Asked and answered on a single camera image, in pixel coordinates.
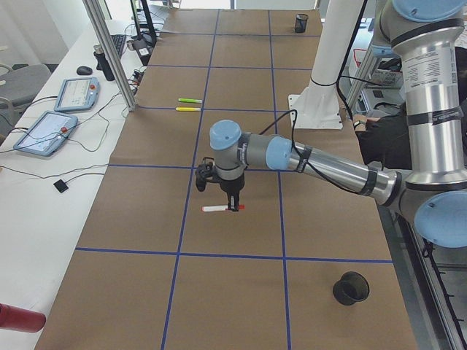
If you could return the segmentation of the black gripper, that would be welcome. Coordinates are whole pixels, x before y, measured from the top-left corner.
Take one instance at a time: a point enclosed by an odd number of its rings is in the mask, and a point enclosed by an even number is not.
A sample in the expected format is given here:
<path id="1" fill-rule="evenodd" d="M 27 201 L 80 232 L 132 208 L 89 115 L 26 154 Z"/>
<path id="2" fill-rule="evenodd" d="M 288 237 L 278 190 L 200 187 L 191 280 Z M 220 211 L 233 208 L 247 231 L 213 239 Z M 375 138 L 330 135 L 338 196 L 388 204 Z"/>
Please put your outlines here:
<path id="1" fill-rule="evenodd" d="M 220 181 L 220 188 L 228 196 L 228 210 L 239 211 L 239 193 L 244 187 L 244 176 L 237 179 Z"/>

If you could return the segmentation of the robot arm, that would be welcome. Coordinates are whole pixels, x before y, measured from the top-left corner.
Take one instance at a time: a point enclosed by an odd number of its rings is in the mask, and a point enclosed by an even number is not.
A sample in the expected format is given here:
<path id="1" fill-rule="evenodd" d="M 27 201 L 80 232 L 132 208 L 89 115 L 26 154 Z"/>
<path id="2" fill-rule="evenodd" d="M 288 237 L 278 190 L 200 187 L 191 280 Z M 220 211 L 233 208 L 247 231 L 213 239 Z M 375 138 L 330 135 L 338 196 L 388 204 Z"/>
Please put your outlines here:
<path id="1" fill-rule="evenodd" d="M 376 170 L 278 135 L 245 133 L 231 120 L 210 129 L 212 160 L 196 172 L 203 190 L 214 182 L 237 211 L 248 166 L 323 179 L 368 196 L 411 222 L 418 234 L 446 248 L 466 245 L 466 167 L 455 68 L 455 40 L 464 29 L 462 1 L 384 1 L 374 37 L 401 58 L 412 169 Z"/>

